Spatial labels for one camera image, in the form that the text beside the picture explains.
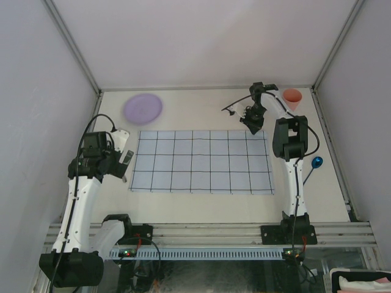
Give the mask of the blue checkered cloth placemat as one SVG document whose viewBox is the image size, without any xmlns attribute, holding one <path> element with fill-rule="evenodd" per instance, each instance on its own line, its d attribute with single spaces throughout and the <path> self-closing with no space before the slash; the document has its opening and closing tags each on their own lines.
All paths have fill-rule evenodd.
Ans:
<svg viewBox="0 0 391 293">
<path fill-rule="evenodd" d="M 141 131 L 132 192 L 274 194 L 263 131 Z"/>
</svg>

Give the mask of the pink plastic cup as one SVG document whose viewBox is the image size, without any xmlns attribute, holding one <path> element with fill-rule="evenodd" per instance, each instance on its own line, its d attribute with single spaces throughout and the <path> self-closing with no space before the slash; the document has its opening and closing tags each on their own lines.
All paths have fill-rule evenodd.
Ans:
<svg viewBox="0 0 391 293">
<path fill-rule="evenodd" d="M 302 93 L 297 89 L 285 89 L 282 98 L 289 110 L 294 112 L 302 100 Z"/>
</svg>

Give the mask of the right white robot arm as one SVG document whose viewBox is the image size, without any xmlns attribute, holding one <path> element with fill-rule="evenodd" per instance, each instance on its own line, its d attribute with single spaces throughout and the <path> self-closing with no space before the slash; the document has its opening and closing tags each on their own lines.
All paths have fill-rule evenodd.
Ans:
<svg viewBox="0 0 391 293">
<path fill-rule="evenodd" d="M 276 119 L 272 137 L 272 151 L 283 165 L 284 199 L 282 220 L 278 225 L 261 227 L 262 242 L 266 245 L 293 244 L 310 234 L 310 220 L 304 201 L 302 179 L 303 158 L 308 150 L 308 120 L 295 116 L 272 91 L 274 84 L 256 82 L 250 86 L 252 106 L 246 107 L 240 122 L 252 134 L 263 127 L 264 114 L 269 111 Z"/>
</svg>

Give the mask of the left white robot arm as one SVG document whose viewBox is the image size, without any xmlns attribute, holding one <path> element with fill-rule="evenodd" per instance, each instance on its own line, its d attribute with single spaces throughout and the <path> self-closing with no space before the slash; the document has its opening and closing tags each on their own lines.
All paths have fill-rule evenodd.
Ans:
<svg viewBox="0 0 391 293">
<path fill-rule="evenodd" d="M 68 198 L 60 231 L 51 252 L 39 259 L 50 292 L 54 288 L 97 286 L 114 244 L 133 239 L 134 230 L 126 214 L 109 216 L 97 234 L 89 236 L 93 206 L 104 178 L 123 179 L 133 157 L 126 148 L 129 137 L 123 129 L 82 136 L 77 155 L 68 166 Z"/>
</svg>

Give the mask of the purple plastic plate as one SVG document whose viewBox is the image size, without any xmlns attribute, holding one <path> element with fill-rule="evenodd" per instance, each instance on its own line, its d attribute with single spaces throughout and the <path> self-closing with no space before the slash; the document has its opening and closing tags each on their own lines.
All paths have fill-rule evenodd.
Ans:
<svg viewBox="0 0 391 293">
<path fill-rule="evenodd" d="M 134 95 L 123 107 L 125 119 L 135 125 L 147 125 L 155 121 L 162 111 L 161 98 L 152 93 Z"/>
</svg>

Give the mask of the blue metallic spoon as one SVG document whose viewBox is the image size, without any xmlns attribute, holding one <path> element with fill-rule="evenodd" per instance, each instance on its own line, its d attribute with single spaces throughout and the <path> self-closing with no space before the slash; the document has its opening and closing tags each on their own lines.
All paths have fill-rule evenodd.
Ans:
<svg viewBox="0 0 391 293">
<path fill-rule="evenodd" d="M 314 170 L 320 168 L 323 164 L 323 158 L 320 157 L 320 156 L 316 156 L 312 159 L 312 162 L 311 162 L 311 170 L 309 171 L 309 174 L 306 176 L 305 180 L 303 181 L 303 184 L 305 184 L 307 182 L 307 180 L 309 179 L 310 175 L 313 173 Z"/>
</svg>

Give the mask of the grey bin with cloths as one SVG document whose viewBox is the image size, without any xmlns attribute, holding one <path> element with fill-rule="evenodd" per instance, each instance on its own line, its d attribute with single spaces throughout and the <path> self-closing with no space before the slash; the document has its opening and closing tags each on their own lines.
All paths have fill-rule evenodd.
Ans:
<svg viewBox="0 0 391 293">
<path fill-rule="evenodd" d="M 390 292 L 390 272 L 331 269 L 323 275 L 325 292 Z"/>
</svg>

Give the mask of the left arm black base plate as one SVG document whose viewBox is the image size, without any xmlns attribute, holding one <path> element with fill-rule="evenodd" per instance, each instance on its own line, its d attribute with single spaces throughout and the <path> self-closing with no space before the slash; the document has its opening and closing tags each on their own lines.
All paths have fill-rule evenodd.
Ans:
<svg viewBox="0 0 391 293">
<path fill-rule="evenodd" d="M 117 242 L 119 245 L 137 245 L 139 241 L 141 244 L 151 245 L 153 240 L 153 226 L 148 224 L 133 225 L 131 228 L 125 228 L 125 234 Z"/>
</svg>

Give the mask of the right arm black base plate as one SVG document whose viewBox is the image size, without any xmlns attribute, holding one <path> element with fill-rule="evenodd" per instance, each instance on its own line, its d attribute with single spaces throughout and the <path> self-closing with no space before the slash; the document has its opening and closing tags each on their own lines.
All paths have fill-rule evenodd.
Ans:
<svg viewBox="0 0 391 293">
<path fill-rule="evenodd" d="M 310 225 L 308 228 L 295 228 L 295 231 L 284 231 L 280 225 L 262 225 L 260 227 L 263 245 L 316 245 L 318 239 L 315 227 Z"/>
</svg>

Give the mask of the aluminium front frame rail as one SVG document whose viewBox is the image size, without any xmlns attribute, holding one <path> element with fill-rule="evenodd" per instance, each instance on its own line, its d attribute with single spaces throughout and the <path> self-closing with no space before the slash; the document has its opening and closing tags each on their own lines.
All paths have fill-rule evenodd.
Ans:
<svg viewBox="0 0 391 293">
<path fill-rule="evenodd" d="M 260 223 L 154 223 L 152 240 L 160 246 L 236 246 L 264 245 L 267 232 Z M 310 237 L 320 247 L 375 247 L 373 230 L 368 222 L 314 223 Z"/>
</svg>

